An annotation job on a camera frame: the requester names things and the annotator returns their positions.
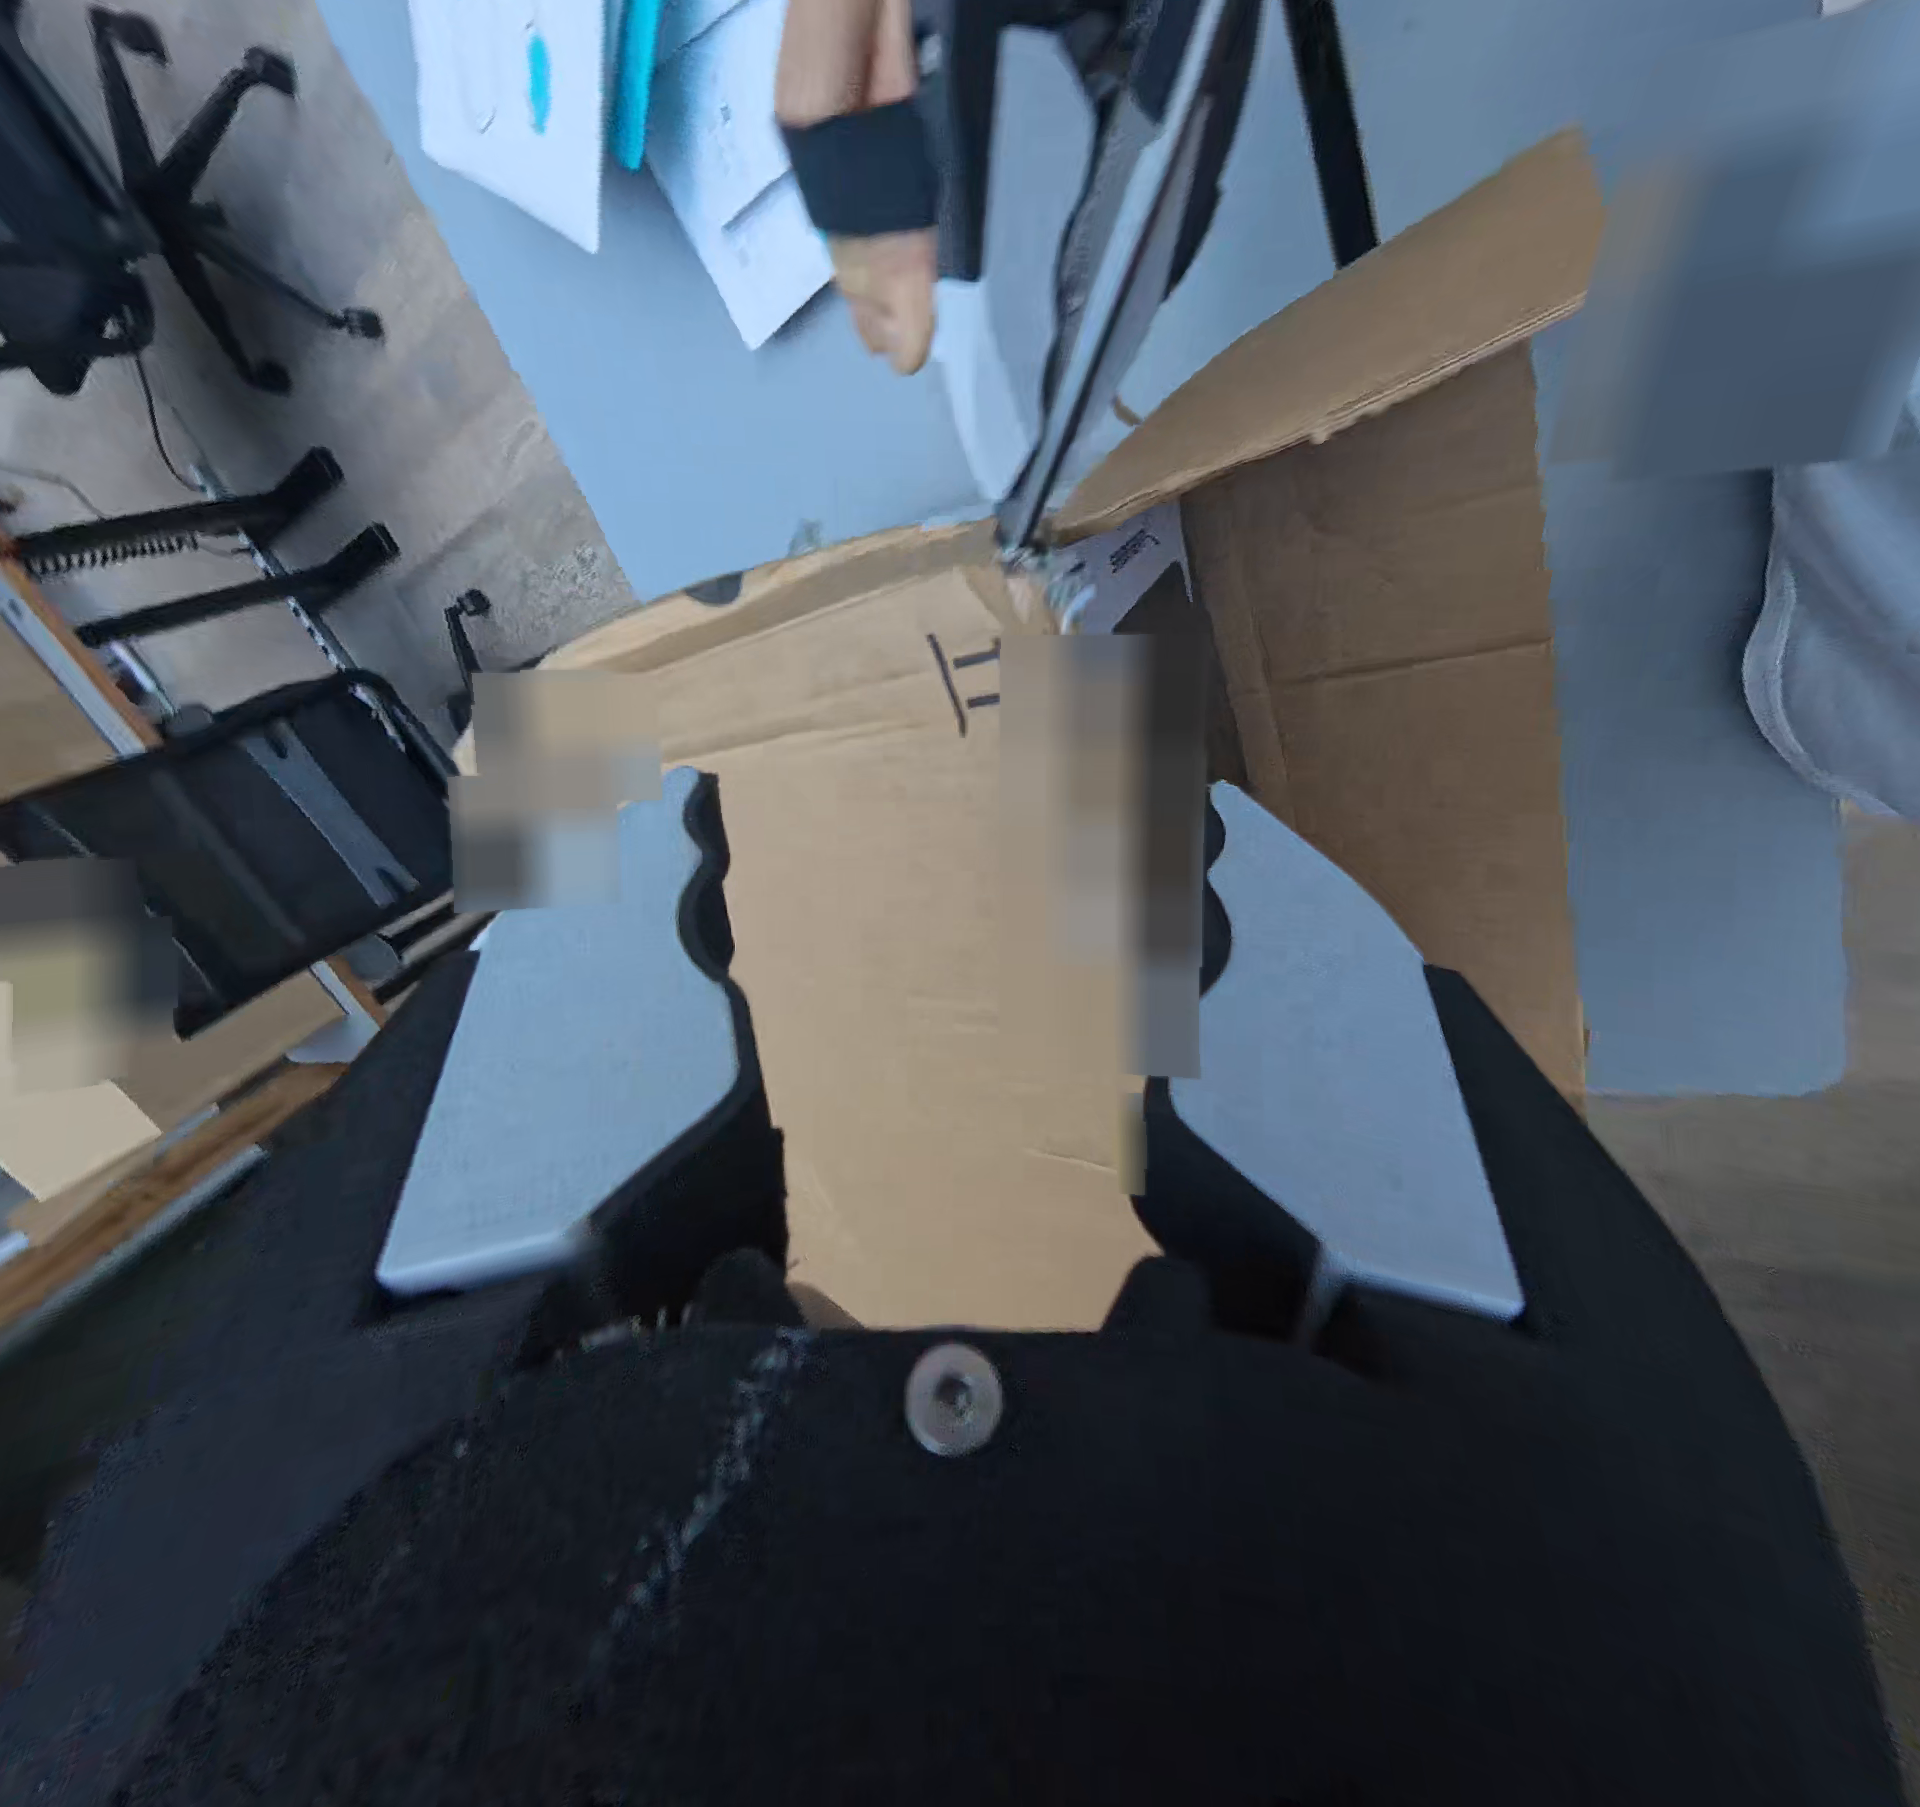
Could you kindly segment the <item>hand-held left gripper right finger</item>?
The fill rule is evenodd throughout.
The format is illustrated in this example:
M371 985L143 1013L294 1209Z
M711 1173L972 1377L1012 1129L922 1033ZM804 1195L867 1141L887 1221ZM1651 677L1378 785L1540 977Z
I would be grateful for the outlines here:
M1210 787L1198 1071L1143 1087L1139 1221L1227 1331L1309 1341L1356 1293L1524 1313L1425 971L1348 873Z

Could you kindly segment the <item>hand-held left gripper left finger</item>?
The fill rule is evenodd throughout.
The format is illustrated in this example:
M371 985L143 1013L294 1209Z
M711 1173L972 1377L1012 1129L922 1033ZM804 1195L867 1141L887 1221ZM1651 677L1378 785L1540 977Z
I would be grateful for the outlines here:
M620 811L611 899L493 919L374 1263L387 1299L542 1277L676 1315L726 1253L785 1265L728 869L718 777L680 765Z

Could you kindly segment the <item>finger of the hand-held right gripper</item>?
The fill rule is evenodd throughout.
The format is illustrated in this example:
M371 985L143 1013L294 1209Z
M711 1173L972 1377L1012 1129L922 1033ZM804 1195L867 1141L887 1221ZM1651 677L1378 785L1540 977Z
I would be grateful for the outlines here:
M1061 238L1091 144L1094 112L1061 40L1026 28L1003 32L980 274L942 284L942 384L985 504L1012 490L1039 440Z
M1043 536L1043 516L1089 420L1117 392L1168 298L1188 224L1207 200L1232 130L1236 46L1258 32L1261 0L1126 0L1081 66L1094 110L1085 178L1054 266L1052 342L1036 446L1010 490L1010 534Z

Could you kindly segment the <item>cardboard box with arrow mark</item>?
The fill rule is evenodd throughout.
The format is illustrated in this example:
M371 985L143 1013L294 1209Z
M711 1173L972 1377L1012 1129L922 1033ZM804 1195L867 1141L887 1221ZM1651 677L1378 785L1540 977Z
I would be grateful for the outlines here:
M795 1267L858 1321L1074 1329L1145 1251L1126 1099L1198 1071L1218 781L1580 1095L1530 346L1602 230L1541 140L1175 390L1052 570L899 528L484 683L467 799L535 747L718 777ZM1061 632L1070 548L1165 506L1191 598Z

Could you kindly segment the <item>stack of teal white packets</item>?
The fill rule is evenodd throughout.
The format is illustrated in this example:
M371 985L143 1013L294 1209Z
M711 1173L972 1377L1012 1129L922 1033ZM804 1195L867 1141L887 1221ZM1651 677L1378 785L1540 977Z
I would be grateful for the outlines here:
M605 184L648 172L749 350L829 284L774 124L787 0L408 0L437 166L601 248Z

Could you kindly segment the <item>person's right hand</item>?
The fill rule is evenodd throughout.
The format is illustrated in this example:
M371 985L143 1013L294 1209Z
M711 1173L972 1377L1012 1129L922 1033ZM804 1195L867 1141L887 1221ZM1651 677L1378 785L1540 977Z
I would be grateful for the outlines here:
M774 100L784 130L908 102L916 86L910 0L785 0ZM916 376L936 334L933 232L823 238L863 348Z

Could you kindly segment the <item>white product box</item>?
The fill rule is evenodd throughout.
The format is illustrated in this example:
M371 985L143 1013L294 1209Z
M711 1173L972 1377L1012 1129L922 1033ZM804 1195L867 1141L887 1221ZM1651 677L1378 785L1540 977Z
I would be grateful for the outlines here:
M1188 546L1179 510L1150 510L1070 548L1074 594L1061 610L1061 632L1105 636L1124 630L1139 604L1168 578L1171 592L1191 598Z

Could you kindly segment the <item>black desk frame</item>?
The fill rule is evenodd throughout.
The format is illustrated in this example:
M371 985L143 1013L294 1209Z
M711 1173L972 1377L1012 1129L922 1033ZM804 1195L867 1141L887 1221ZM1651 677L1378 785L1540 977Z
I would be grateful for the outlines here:
M341 486L344 470L335 456L314 446L268 490L61 524L25 536L8 534L4 556L12 556L34 582L185 554L232 556L252 572L224 588L86 620L73 628L73 636L87 649L174 634L257 606L314 616L394 566L399 556L391 532L383 524L367 524L314 566L287 570L277 564L275 542Z

